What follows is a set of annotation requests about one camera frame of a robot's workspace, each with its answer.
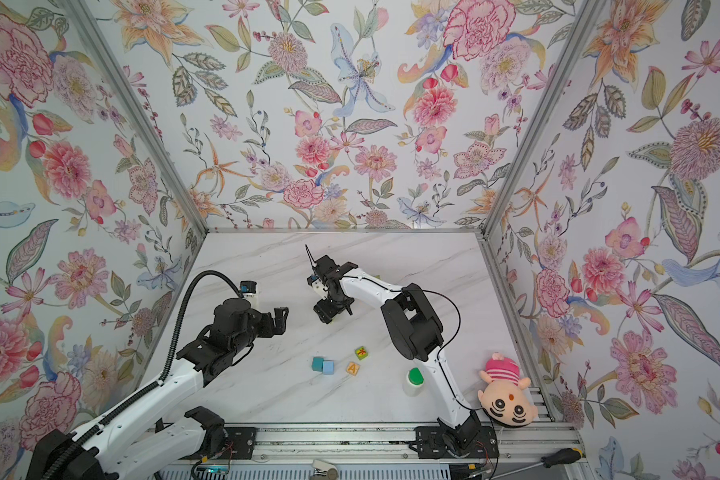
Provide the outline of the teal cube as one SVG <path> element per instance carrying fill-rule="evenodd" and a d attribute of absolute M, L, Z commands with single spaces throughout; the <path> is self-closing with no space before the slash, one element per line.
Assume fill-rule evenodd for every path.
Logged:
<path fill-rule="evenodd" d="M 314 357 L 312 359 L 311 368 L 315 372 L 322 372 L 324 367 L 324 358 L 323 357 Z"/>

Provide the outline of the light blue cube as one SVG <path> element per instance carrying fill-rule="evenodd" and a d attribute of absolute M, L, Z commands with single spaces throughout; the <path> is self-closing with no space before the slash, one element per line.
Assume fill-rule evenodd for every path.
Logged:
<path fill-rule="evenodd" d="M 332 375 L 335 371 L 335 364 L 331 360 L 324 360 L 322 363 L 322 373 L 324 375 Z"/>

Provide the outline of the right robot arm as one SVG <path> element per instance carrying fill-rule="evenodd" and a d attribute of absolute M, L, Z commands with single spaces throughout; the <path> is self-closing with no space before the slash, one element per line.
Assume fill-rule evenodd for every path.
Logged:
<path fill-rule="evenodd" d="M 441 319 L 428 291 L 411 283 L 399 286 L 377 279 L 353 262 L 337 264 L 329 256 L 309 259 L 308 285 L 320 296 L 313 307 L 320 321 L 350 315 L 356 302 L 378 309 L 392 345 L 421 372 L 436 402 L 440 438 L 447 450 L 464 457 L 477 439 L 481 421 L 459 389 L 444 353 Z"/>

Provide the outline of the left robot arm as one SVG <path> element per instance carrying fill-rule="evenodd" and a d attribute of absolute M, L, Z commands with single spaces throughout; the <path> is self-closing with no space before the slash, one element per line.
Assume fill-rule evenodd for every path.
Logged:
<path fill-rule="evenodd" d="M 165 371 L 112 409 L 70 433 L 54 430 L 32 455 L 30 479 L 144 479 L 188 456 L 208 459 L 230 442 L 224 419 L 207 407 L 149 435 L 170 410 L 235 366 L 259 338 L 281 336 L 289 310 L 271 313 L 244 298 L 230 298 L 214 310 L 214 319 L 180 349 Z"/>

